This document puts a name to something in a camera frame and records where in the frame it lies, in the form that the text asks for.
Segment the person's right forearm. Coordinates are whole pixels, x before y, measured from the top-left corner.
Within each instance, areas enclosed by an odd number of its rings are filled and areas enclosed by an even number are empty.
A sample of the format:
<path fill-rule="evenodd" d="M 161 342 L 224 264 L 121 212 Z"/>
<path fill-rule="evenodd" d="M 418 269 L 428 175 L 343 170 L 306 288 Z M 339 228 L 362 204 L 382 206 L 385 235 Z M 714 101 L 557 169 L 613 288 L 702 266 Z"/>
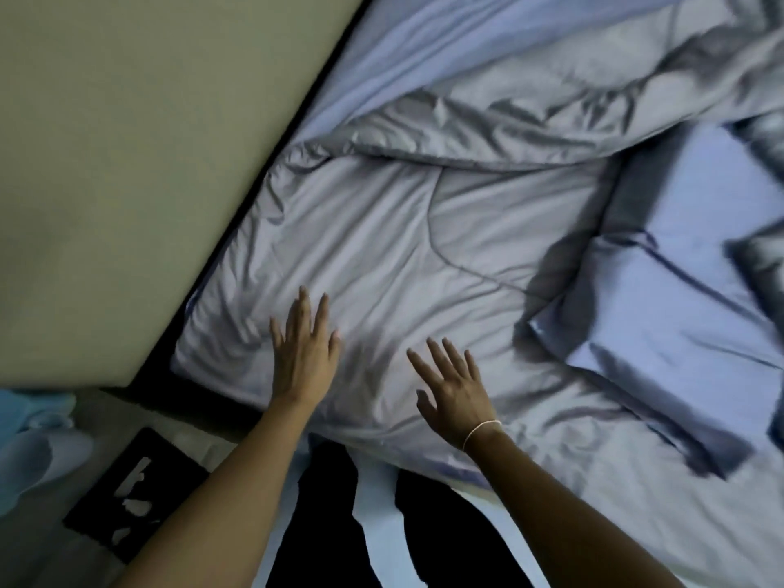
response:
<path fill-rule="evenodd" d="M 685 588 L 505 432 L 485 437 L 467 455 L 511 515 L 551 588 Z"/>

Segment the black patterned floor mat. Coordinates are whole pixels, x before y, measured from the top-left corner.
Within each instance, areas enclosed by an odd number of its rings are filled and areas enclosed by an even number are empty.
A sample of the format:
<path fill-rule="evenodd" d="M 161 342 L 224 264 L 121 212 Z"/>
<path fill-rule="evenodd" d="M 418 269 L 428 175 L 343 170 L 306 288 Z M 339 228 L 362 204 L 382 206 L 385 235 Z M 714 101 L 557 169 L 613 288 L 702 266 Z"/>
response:
<path fill-rule="evenodd" d="M 128 564 L 209 472 L 150 427 L 132 439 L 64 517 Z"/>

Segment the blue bedsheet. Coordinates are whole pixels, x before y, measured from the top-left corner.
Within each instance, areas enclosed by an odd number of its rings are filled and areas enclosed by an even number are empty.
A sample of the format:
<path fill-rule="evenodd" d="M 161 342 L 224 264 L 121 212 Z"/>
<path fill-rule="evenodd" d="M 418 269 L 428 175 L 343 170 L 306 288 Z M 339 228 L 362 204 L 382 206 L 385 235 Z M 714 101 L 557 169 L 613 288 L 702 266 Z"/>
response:
<path fill-rule="evenodd" d="M 680 0 L 373 0 L 291 143 L 496 58 Z"/>

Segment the person's left forearm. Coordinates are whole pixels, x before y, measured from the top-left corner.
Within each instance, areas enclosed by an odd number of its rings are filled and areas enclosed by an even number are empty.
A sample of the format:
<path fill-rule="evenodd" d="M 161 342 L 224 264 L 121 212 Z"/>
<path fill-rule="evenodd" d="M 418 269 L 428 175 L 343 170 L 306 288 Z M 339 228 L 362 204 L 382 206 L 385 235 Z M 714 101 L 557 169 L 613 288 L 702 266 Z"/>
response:
<path fill-rule="evenodd" d="M 299 438 L 317 404 L 305 394 L 275 397 L 111 588 L 250 588 Z"/>

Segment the person's left hand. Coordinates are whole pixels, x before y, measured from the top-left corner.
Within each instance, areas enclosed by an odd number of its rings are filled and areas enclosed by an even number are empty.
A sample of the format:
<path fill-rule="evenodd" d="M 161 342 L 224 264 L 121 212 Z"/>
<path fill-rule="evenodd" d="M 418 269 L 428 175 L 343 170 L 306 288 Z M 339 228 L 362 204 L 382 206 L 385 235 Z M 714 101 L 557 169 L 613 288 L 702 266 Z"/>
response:
<path fill-rule="evenodd" d="M 335 329 L 329 322 L 328 295 L 323 294 L 312 310 L 308 289 L 301 286 L 280 326 L 286 337 L 285 356 L 274 355 L 269 407 L 295 404 L 313 412 L 327 395 L 339 364 L 329 361 L 329 337 Z"/>

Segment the beige headboard panel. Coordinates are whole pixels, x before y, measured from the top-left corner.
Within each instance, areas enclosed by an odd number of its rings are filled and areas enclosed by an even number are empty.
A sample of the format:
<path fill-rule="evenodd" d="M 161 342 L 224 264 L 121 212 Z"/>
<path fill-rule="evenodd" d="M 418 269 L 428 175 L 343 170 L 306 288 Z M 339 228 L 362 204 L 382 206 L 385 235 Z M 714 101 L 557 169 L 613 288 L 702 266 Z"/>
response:
<path fill-rule="evenodd" d="M 0 0 L 0 387 L 127 385 L 363 0 Z"/>

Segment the person's right hand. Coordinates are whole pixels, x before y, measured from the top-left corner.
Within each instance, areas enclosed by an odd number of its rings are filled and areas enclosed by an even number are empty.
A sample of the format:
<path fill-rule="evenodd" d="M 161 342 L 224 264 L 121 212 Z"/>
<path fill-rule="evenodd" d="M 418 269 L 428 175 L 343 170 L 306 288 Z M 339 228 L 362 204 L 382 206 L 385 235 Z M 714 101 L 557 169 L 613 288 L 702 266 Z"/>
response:
<path fill-rule="evenodd" d="M 448 346 L 451 360 L 459 369 L 459 376 L 441 376 L 431 356 L 433 364 L 429 365 L 413 349 L 408 349 L 406 356 L 417 375 L 426 385 L 424 390 L 433 404 L 437 406 L 440 415 L 439 424 L 428 424 L 428 426 L 444 441 L 461 451 L 465 436 L 477 424 L 498 418 L 485 387 L 473 385 L 466 379 L 464 352 L 458 351 L 447 338 L 443 338 L 437 343 L 442 346 L 445 353 Z M 470 439 L 466 454 L 471 454 L 475 444 L 484 440 L 485 437 L 502 433 L 503 429 L 501 428 L 490 427 L 480 430 Z"/>

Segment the blue pillow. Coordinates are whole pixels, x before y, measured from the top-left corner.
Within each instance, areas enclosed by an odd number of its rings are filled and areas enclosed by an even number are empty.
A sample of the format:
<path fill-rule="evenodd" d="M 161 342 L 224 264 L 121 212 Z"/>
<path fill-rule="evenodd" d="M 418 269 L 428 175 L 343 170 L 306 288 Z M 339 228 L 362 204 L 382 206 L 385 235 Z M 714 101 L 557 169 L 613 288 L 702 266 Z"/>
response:
<path fill-rule="evenodd" d="M 784 344 L 730 246 L 784 217 L 779 181 L 726 127 L 637 147 L 568 288 L 528 325 L 678 447 L 725 478 L 768 445 Z"/>

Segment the person's black trousers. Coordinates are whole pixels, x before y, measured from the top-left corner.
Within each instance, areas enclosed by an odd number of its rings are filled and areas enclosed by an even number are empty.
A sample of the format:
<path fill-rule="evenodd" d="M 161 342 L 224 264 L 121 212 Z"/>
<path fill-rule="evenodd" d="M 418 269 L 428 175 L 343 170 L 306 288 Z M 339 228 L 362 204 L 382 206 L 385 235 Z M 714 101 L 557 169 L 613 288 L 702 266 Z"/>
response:
<path fill-rule="evenodd" d="M 252 588 L 535 588 L 497 506 L 343 445 L 296 453 Z"/>

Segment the grey duvet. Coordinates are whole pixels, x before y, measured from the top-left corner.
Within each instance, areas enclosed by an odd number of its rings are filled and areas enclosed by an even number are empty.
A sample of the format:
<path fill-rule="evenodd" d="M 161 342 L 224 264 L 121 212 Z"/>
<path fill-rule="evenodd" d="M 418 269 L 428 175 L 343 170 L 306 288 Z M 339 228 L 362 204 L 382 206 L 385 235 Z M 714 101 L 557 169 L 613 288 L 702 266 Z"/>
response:
<path fill-rule="evenodd" d="M 702 475 L 528 325 L 573 282 L 637 147 L 726 127 L 782 186 L 753 153 L 781 113 L 784 0 L 682 0 L 406 92 L 275 160 L 172 366 L 266 409 L 268 317 L 300 284 L 327 293 L 346 349 L 310 429 L 503 510 L 416 408 L 406 350 L 448 336 L 514 443 L 687 585 L 784 588 L 784 390 L 767 447 Z"/>

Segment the black bed frame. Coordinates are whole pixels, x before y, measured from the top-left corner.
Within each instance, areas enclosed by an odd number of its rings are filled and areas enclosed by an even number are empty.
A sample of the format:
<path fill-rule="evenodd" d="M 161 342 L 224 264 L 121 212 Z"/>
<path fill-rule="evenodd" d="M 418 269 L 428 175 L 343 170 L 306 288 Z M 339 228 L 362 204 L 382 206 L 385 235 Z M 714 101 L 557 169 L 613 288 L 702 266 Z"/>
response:
<path fill-rule="evenodd" d="M 249 213 L 253 202 L 259 195 L 263 178 L 274 160 L 301 131 L 305 120 L 315 114 L 316 102 L 324 95 L 327 85 L 334 79 L 337 74 L 337 66 L 348 54 L 347 48 L 353 45 L 354 40 L 358 37 L 358 30 L 376 4 L 377 0 L 361 1 L 339 38 L 336 48 L 330 53 L 327 62 L 310 86 L 294 117 L 252 181 L 247 194 L 224 230 L 218 245 L 213 249 L 206 265 L 202 268 L 186 298 L 132 383 L 123 388 L 105 387 L 103 389 L 105 392 L 130 404 L 138 405 L 176 421 L 191 424 L 208 433 L 229 439 L 234 439 L 248 432 L 252 425 L 258 421 L 260 414 L 257 409 L 240 405 L 230 398 L 216 394 L 202 385 L 174 373 L 171 368 L 171 358 L 177 340 L 191 313 L 193 302 L 200 296 L 202 289 L 212 276 L 212 272 L 219 265 L 224 251 L 238 232 L 242 220 Z"/>

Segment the light blue cloth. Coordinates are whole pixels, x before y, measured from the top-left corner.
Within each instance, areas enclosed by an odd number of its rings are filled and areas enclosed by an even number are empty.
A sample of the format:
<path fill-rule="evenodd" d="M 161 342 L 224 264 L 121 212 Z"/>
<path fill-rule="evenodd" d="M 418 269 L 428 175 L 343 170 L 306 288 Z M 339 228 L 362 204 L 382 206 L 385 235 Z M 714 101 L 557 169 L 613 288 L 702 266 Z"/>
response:
<path fill-rule="evenodd" d="M 0 388 L 0 517 L 23 494 L 70 474 L 93 454 L 93 438 L 74 424 L 76 404 L 73 393 Z"/>

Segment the thin white wrist band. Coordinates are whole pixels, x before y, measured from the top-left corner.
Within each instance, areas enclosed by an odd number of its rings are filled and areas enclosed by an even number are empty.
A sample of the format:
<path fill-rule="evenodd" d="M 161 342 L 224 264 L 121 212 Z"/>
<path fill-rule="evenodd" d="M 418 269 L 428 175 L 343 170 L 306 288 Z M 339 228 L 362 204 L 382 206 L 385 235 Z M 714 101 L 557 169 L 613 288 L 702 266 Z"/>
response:
<path fill-rule="evenodd" d="M 461 445 L 461 451 L 467 453 L 466 449 L 470 442 L 470 439 L 476 435 L 477 432 L 480 430 L 484 430 L 485 428 L 503 428 L 502 422 L 497 419 L 487 420 L 482 423 L 477 424 L 464 438 L 463 444 Z"/>

